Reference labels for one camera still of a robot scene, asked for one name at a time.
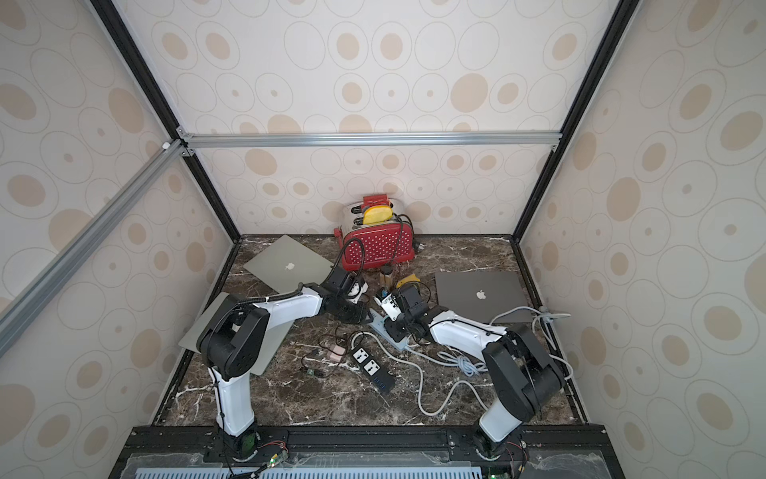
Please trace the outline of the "white power strip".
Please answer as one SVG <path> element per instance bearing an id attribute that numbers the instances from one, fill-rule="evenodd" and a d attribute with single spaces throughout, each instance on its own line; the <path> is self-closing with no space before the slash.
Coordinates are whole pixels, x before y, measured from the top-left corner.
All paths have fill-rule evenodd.
<path id="1" fill-rule="evenodd" d="M 385 318 L 382 315 L 379 315 L 377 311 L 369 311 L 372 321 L 370 323 L 370 327 L 386 342 L 388 342 L 390 345 L 392 345 L 395 349 L 398 351 L 403 351 L 409 347 L 409 341 L 407 337 L 404 337 L 403 339 L 399 341 L 395 341 L 393 337 L 387 333 L 385 329 Z"/>

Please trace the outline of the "pink charger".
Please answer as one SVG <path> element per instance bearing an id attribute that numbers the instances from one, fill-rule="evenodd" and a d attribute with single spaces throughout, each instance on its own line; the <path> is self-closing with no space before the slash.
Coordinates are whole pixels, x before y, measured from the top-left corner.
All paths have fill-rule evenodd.
<path id="1" fill-rule="evenodd" d="M 345 355 L 346 355 L 346 348 L 344 346 L 333 345 L 333 347 L 329 349 L 328 359 L 330 361 L 340 363 L 344 361 Z"/>

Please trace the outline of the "black power strip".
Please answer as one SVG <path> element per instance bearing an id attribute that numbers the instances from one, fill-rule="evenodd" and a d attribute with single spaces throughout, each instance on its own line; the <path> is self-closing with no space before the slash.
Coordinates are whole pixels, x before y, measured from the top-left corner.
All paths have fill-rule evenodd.
<path id="1" fill-rule="evenodd" d="M 379 392 L 388 393 L 394 388 L 395 377 L 384 364 L 373 357 L 364 347 L 360 346 L 353 349 L 351 357 Z"/>

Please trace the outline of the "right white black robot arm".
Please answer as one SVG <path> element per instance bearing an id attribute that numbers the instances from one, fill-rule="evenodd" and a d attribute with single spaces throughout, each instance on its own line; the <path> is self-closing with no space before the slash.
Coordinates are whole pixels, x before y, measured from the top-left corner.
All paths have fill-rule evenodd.
<path id="1" fill-rule="evenodd" d="M 381 289 L 375 301 L 387 314 L 383 327 L 392 340 L 425 339 L 484 363 L 496 394 L 474 433 L 485 455 L 539 414 L 566 385 L 559 362 L 526 325 L 478 323 L 447 307 L 429 307 L 416 281 L 394 291 Z"/>

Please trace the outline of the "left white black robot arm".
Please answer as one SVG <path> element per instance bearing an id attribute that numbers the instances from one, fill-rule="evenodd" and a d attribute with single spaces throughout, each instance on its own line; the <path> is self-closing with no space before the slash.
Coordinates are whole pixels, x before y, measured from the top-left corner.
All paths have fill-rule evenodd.
<path id="1" fill-rule="evenodd" d="M 361 301 L 365 265 L 362 241 L 351 239 L 322 283 L 301 283 L 292 293 L 272 297 L 244 299 L 222 293 L 203 312 L 207 324 L 195 347 L 211 373 L 217 423 L 227 437 L 239 439 L 255 424 L 249 377 L 268 331 L 319 315 L 351 325 L 366 323 L 369 307 Z"/>

